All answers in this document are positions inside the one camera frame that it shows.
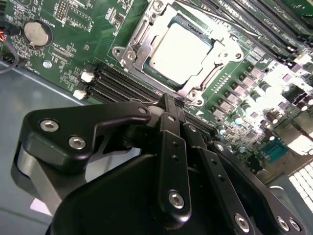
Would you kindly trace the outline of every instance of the dimm slot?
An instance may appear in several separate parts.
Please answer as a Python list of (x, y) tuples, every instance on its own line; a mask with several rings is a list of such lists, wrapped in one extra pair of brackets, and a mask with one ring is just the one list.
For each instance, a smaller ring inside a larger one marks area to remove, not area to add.
[(137, 93), (141, 93), (143, 96), (150, 96), (152, 98), (151, 101), (159, 100), (160, 96), (157, 95), (152, 90), (146, 88), (142, 84), (138, 83), (134, 79), (131, 79), (129, 77), (126, 77), (125, 75), (121, 74), (120, 72), (112, 69), (112, 68), (105, 68), (103, 71), (104, 74), (107, 74), (107, 76), (111, 76), (117, 81), (123, 82), (126, 86), (131, 87), (131, 89), (135, 90)]
[(138, 92), (139, 89), (136, 89), (134, 87), (130, 87), (129, 85), (126, 85), (125, 82), (123, 82), (121, 79), (118, 80), (118, 78), (114, 78), (114, 75), (110, 74), (110, 76), (109, 76), (107, 74), (102, 73), (102, 76), (104, 76), (104, 78), (101, 77), (100, 82), (105, 81), (105, 82), (110, 83), (114, 86), (119, 86), (121, 90), (124, 90), (125, 92), (127, 91), (127, 93), (129, 95), (130, 94), (135, 95), (136, 96), (135, 98), (145, 99), (147, 101), (152, 101), (152, 100), (148, 99), (147, 97), (145, 97), (144, 95), (142, 95), (141, 93), (139, 93)]
[(247, 21), (259, 29), (264, 35), (266, 35), (267, 38), (270, 39), (270, 42), (276, 44), (277, 47), (281, 47), (291, 54), (297, 50), (297, 48), (292, 44), (288, 44), (283, 41), (276, 33), (272, 33), (270, 29), (264, 26), (258, 18), (250, 14), (250, 12), (246, 10), (246, 7), (242, 5), (241, 2), (237, 0), (224, 0), (223, 2), (226, 2), (229, 6), (235, 8), (242, 17), (246, 18)]
[[(225, 10), (221, 9), (219, 6), (215, 5), (215, 3), (211, 2), (211, 1), (208, 1), (208, 0), (199, 0), (203, 5), (207, 6), (210, 11), (212, 11), (213, 13), (221, 16), (221, 17), (224, 17), (230, 21), (233, 21), (233, 22), (237, 22), (240, 24), (240, 22), (238, 22), (238, 20), (232, 16), (232, 15), (229, 15)], [(260, 49), (262, 49), (265, 53), (267, 53), (270, 57), (280, 61), (281, 63), (285, 64), (283, 61), (282, 61), (282, 58), (283, 59), (286, 59), (284, 58), (283, 55), (280, 55), (278, 54), (275, 50), (273, 50), (272, 48), (270, 48), (268, 45), (264, 45), (263, 42), (260, 42), (258, 41), (255, 37), (251, 36), (251, 35), (248, 35), (246, 34), (243, 30), (241, 30), (240, 28), (237, 28), (238, 31), (240, 31), (241, 33), (243, 33), (250, 41), (252, 41), (257, 47), (259, 47)]]
[[(209, 5), (211, 5), (212, 3), (212, 1), (208, 1), (208, 0), (200, 0), (200, 1), (203, 2), (203, 4), (210, 3)], [(222, 16), (225, 18), (231, 18), (232, 21), (237, 22), (243, 27), (248, 28), (250, 31), (253, 31), (254, 33), (256, 33), (260, 37), (260, 42), (262, 42), (262, 44), (265, 44), (265, 47), (269, 47), (279, 53), (283, 52), (280, 46), (272, 43), (271, 39), (268, 38), (268, 35), (266, 35), (267, 34), (266, 32), (261, 32), (256, 26), (252, 25), (248, 19), (245, 19), (239, 11), (237, 11), (236, 9), (232, 7), (232, 4), (228, 4), (225, 1), (221, 1), (221, 2), (215, 1), (214, 4), (218, 5), (216, 7), (218, 10), (216, 10), (216, 8), (214, 9), (210, 8), (211, 10), (213, 10), (214, 13), (222, 14)]]
[[(313, 33), (313, 25), (306, 23), (301, 17), (299, 17), (291, 9), (289, 9), (289, 7), (287, 7), (281, 0), (271, 0), (271, 1), (276, 5), (277, 9), (280, 12), (286, 14), (287, 16), (295, 20), (297, 24), (299, 24), (302, 28), (304, 28), (309, 33)], [(259, 2), (262, 2), (263, 4), (266, 4), (268, 6), (268, 4), (263, 0), (259, 0)]]
[(268, 24), (269, 28), (271, 28), (272, 32), (278, 33), (279, 32), (284, 33), (290, 40), (289, 42), (292, 44), (295, 44), (295, 41), (299, 38), (299, 33), (297, 33), (296, 30), (294, 30), (291, 26), (289, 26), (287, 23), (282, 21), (277, 15), (275, 15), (271, 9), (265, 7), (261, 3), (259, 3), (257, 0), (250, 0), (249, 2), (246, 2), (247, 7), (252, 6), (251, 10), (255, 10), (256, 12), (260, 12), (263, 14), (264, 17), (266, 17), (267, 22), (264, 22), (264, 24)]

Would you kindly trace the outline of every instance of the screw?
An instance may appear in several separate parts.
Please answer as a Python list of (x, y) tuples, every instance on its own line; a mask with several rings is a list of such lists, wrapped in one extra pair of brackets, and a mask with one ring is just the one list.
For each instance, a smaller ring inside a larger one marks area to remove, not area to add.
[(134, 52), (129, 51), (129, 52), (127, 53), (127, 58), (130, 59), (130, 60), (134, 60), (134, 59), (135, 59), (135, 54), (134, 54)]
[(221, 152), (223, 152), (224, 151), (224, 148), (223, 148), (223, 146), (221, 146), (220, 144), (217, 144), (216, 145), (216, 147), (221, 151)]
[(43, 62), (43, 67), (45, 67), (46, 69), (50, 69), (52, 67), (51, 61), (45, 60)]
[(279, 222), (280, 227), (282, 227), (285, 231), (288, 232), (290, 230), (288, 224), (281, 217), (277, 217), (277, 220)]
[(168, 196), (170, 203), (177, 209), (184, 207), (184, 199), (178, 192), (170, 192)]
[(190, 130), (192, 130), (193, 132), (196, 132), (196, 131), (197, 131), (196, 128), (195, 128), (194, 126), (192, 126), (192, 125), (190, 125), (189, 128), (190, 128)]
[(250, 226), (249, 226), (248, 222), (245, 220), (245, 218), (243, 218), (242, 215), (236, 214), (235, 220), (236, 220), (236, 223), (238, 224), (239, 228), (241, 228), (242, 231), (244, 231), (245, 233), (249, 233)]
[(156, 11), (156, 12), (160, 12), (162, 10), (162, 7), (163, 7), (163, 3), (159, 0), (155, 1), (155, 3), (153, 3), (153, 9)]
[(83, 138), (79, 137), (79, 136), (73, 136), (71, 138), (69, 138), (68, 140), (68, 144), (77, 150), (83, 149), (86, 147), (86, 142), (84, 141)]
[(55, 132), (59, 129), (59, 124), (52, 120), (44, 120), (40, 123), (41, 129), (47, 132)]
[(239, 60), (241, 58), (241, 54), (238, 53), (238, 54), (235, 55), (235, 57), (236, 57), (237, 60)]
[(173, 118), (171, 115), (168, 116), (168, 119), (171, 121), (175, 121), (175, 118)]
[(139, 110), (139, 112), (141, 112), (142, 114), (146, 114), (146, 113), (147, 113), (147, 111), (146, 111), (145, 109), (143, 109), (143, 108), (138, 108), (138, 110)]
[(293, 219), (290, 219), (289, 222), (298, 232), (301, 231), (300, 226)]

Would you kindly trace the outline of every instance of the ram slot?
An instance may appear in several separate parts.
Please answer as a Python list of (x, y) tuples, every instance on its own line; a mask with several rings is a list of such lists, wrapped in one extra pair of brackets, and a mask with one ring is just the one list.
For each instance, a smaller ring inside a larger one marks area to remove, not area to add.
[(246, 2), (244, 0), (240, 0), (242, 4), (245, 4), (246, 7), (250, 8), (252, 11), (256, 13), (262, 13), (265, 17), (263, 24), (267, 25), (273, 33), (280, 34), (282, 39), (287, 40), (289, 43), (296, 45), (296, 41), (301, 36), (297, 33), (291, 26), (282, 21), (279, 17), (277, 17), (271, 9), (264, 7), (257, 0), (250, 0)]
[(221, 5), (226, 3), (228, 5), (228, 9), (230, 9), (230, 14), (233, 14), (233, 10), (236, 10), (240, 16), (238, 17), (239, 20), (241, 18), (245, 18), (245, 20), (242, 22), (245, 23), (246, 26), (252, 28), (251, 25), (253, 25), (252, 29), (258, 29), (267, 38), (267, 40), (275, 44), (276, 47), (283, 48), (285, 51), (288, 51), (291, 54), (295, 52), (296, 47), (294, 47), (292, 44), (286, 43), (277, 34), (272, 33), (267, 27), (263, 25), (259, 19), (250, 14), (249, 11), (245, 9), (245, 6), (237, 0), (217, 0), (216, 2), (217, 4), (220, 3)]
[[(222, 8), (220, 8), (218, 5), (216, 5), (215, 3), (208, 1), (208, 0), (199, 0), (201, 4), (203, 4), (204, 6), (206, 6), (207, 8), (210, 9), (210, 11), (212, 11), (213, 13), (226, 18), (230, 21), (233, 22), (237, 22), (238, 24), (241, 24), (240, 22), (238, 22), (238, 19), (234, 16), (232, 16), (231, 14), (227, 13), (227, 11), (223, 10)], [(267, 53), (270, 57), (276, 59), (277, 61), (288, 65), (286, 63), (286, 61), (290, 61), (291, 59), (277, 53), (277, 51), (275, 51), (273, 48), (269, 47), (267, 44), (264, 44), (264, 42), (261, 42), (259, 40), (257, 40), (254, 36), (252, 35), (248, 35), (246, 34), (242, 29), (238, 28), (235, 26), (235, 28), (237, 28), (238, 31), (240, 31), (242, 34), (244, 34), (250, 41), (252, 41), (257, 47), (259, 47), (261, 50), (263, 50), (265, 53)]]
[[(287, 7), (281, 0), (270, 0), (270, 1), (272, 1), (276, 5), (278, 12), (281, 12), (285, 14), (286, 16), (292, 18), (294, 21), (297, 22), (297, 24), (299, 24), (302, 28), (304, 28), (308, 33), (310, 34), (313, 33), (313, 25), (306, 23), (301, 17), (299, 17), (289, 7)], [(259, 0), (259, 2), (271, 8), (271, 6), (269, 6), (268, 3), (266, 3), (265, 1)]]

